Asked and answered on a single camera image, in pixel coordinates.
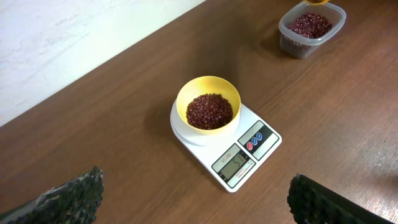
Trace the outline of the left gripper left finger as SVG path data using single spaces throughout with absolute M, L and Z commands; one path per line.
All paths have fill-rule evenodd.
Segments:
M 7 224 L 92 224 L 104 192 L 103 171 L 91 171 L 1 214 Z

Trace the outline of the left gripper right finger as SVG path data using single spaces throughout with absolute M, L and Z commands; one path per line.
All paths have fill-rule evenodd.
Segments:
M 393 224 L 302 174 L 291 180 L 287 203 L 298 224 Z

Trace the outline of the yellow measuring scoop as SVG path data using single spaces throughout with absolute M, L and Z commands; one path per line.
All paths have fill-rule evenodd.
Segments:
M 327 3 L 329 0 L 303 0 L 303 1 L 311 5 L 322 5 Z

